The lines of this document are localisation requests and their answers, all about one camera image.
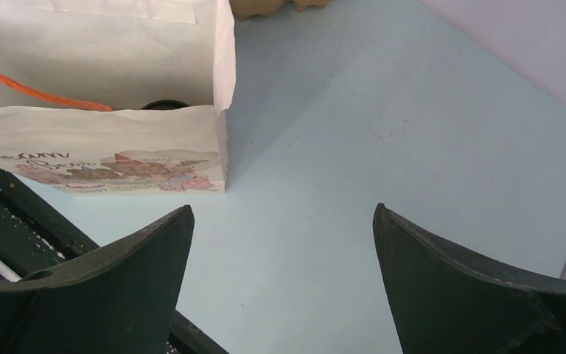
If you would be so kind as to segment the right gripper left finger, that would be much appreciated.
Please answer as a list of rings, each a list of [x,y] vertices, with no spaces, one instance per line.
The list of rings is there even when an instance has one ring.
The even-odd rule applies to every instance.
[[[0,280],[0,353],[163,353],[195,217],[149,226],[22,280]]]

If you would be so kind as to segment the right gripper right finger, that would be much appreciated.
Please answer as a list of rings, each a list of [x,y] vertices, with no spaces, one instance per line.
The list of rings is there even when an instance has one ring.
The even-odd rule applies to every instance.
[[[404,353],[566,353],[566,280],[477,253],[384,204],[373,233]]]

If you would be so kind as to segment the beige paper bag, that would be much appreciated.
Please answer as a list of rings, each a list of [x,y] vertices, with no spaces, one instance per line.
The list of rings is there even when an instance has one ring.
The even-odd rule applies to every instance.
[[[0,1],[0,169],[69,193],[223,192],[227,1]],[[156,100],[178,110],[142,110]]]

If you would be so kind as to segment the black plastic cup lid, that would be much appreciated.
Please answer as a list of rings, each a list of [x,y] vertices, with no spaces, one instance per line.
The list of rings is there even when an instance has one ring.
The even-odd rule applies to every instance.
[[[187,107],[189,107],[189,105],[182,101],[168,99],[168,100],[156,100],[154,102],[146,104],[141,109],[163,111],[163,110],[178,110]]]

